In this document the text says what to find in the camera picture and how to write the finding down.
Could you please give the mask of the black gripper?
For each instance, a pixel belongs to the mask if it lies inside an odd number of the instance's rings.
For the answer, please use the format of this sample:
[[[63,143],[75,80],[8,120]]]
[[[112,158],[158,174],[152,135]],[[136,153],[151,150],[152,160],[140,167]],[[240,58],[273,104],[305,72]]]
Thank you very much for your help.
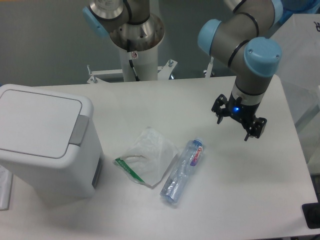
[[[256,111],[260,105],[258,95],[248,95],[244,93],[231,93],[229,100],[225,95],[220,94],[214,101],[211,111],[217,116],[217,124],[220,124],[224,117],[231,117],[241,123],[246,130],[244,138],[259,139],[263,134],[267,119],[256,117]]]

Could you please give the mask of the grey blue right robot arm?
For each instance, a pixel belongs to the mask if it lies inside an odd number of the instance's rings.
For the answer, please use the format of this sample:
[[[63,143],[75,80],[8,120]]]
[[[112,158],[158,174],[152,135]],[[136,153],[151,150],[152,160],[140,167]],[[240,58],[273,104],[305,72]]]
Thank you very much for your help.
[[[245,129],[262,128],[264,118],[256,111],[282,58],[279,44],[263,35],[282,17],[280,0],[227,0],[233,16],[223,22],[207,21],[198,46],[236,74],[229,99],[217,99],[213,112],[218,121],[231,117]]]

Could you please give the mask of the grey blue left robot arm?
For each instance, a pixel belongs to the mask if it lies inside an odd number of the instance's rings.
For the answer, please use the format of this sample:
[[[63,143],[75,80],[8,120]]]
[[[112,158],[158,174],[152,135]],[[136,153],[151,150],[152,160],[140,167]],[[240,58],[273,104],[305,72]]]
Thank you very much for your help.
[[[197,43],[209,56],[236,74],[230,97],[220,95],[212,106],[219,121],[239,122],[249,138],[259,138],[267,120],[256,117],[277,61],[270,56],[272,43],[263,34],[280,18],[279,0],[231,0],[233,17],[227,22],[211,19],[201,28]],[[83,15],[100,36],[122,34],[124,49],[142,50],[155,44],[157,28],[147,0],[92,0]]]

